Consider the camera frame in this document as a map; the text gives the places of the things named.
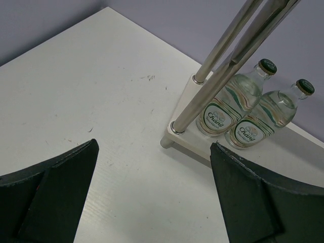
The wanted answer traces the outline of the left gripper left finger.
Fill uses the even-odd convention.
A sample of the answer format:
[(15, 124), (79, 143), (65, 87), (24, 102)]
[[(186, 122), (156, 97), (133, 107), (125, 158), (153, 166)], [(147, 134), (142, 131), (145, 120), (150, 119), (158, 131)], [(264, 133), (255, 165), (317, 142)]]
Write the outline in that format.
[(73, 242), (99, 154), (95, 139), (1, 176), (1, 242)]

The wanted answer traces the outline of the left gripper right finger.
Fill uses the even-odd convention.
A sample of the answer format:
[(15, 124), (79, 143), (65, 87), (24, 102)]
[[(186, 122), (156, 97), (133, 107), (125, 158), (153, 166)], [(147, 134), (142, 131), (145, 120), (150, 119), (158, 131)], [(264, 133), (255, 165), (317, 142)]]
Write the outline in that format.
[(230, 242), (323, 242), (323, 188), (290, 179), (218, 142), (211, 167)]

